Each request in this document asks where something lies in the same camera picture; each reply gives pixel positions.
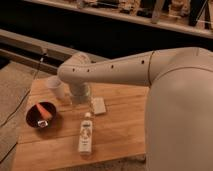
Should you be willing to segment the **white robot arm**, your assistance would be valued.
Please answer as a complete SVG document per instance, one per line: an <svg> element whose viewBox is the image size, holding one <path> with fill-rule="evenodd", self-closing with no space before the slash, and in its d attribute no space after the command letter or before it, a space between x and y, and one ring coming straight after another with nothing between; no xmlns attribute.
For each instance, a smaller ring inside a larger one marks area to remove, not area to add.
<svg viewBox="0 0 213 171"><path fill-rule="evenodd" d="M97 63L76 53L57 75L76 96L92 82L147 86L147 171L213 171L213 51L153 50Z"/></svg>

